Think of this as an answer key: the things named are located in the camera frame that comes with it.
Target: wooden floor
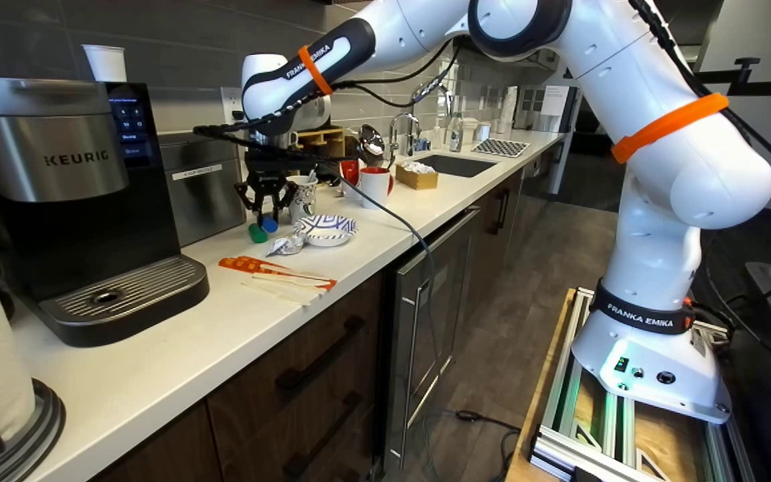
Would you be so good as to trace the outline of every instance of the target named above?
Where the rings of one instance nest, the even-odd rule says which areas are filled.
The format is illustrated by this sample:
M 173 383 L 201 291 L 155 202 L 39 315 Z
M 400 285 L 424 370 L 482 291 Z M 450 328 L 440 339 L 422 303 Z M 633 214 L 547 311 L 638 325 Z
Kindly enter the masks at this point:
M 498 282 L 486 317 L 463 325 L 463 345 L 427 423 L 432 440 L 388 482 L 491 482 L 518 436 L 496 423 L 459 422 L 459 410 L 522 427 L 538 365 L 567 287 L 596 287 L 613 246 L 613 213 L 529 199 L 534 230 Z

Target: white robotic arm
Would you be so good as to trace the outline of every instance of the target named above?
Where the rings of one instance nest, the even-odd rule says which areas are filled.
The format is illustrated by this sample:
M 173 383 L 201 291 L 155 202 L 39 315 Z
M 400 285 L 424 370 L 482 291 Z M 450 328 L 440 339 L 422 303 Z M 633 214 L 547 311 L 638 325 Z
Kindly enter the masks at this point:
M 250 75 L 243 112 L 281 133 L 332 80 L 412 63 L 455 36 L 505 63 L 554 48 L 610 141 L 629 146 L 617 252 L 574 355 L 613 395 L 724 423 L 731 402 L 683 307 L 700 230 L 755 218 L 771 167 L 721 100 L 700 100 L 646 17 L 662 23 L 652 0 L 375 0 L 317 41 L 309 67 L 297 58 Z

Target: plate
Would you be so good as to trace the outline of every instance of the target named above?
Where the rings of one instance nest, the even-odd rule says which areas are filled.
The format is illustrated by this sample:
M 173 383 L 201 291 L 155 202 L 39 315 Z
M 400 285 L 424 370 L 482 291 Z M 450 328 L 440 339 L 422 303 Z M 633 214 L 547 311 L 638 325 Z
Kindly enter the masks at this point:
M 297 234 L 309 246 L 344 246 L 353 238 L 356 222 L 349 218 L 302 218 Z

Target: tiled backsplash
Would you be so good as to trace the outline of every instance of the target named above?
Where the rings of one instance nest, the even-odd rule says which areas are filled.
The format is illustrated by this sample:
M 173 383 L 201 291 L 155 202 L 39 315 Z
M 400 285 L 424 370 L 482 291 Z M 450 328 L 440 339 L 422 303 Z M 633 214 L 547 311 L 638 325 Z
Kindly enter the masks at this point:
M 238 90 L 241 63 L 256 52 L 292 58 L 368 3 L 318 0 L 0 0 L 0 75 L 92 78 L 80 44 L 126 48 L 128 80 L 150 87 L 160 133 L 221 123 L 221 90 Z M 405 103 L 417 80 L 377 90 Z M 534 84 L 531 71 L 513 71 L 466 58 L 466 94 L 476 87 Z M 337 91 L 335 123 L 385 130 L 397 115 L 361 91 Z M 435 103 L 417 108 L 432 123 Z

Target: keurig coffee maker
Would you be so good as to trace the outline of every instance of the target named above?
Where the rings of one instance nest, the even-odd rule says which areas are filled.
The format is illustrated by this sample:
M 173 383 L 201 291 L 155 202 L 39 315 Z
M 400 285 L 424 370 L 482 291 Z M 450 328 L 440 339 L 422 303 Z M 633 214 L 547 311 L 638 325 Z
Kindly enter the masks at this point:
M 0 292 L 99 345 L 209 292 L 179 254 L 148 90 L 0 78 Z

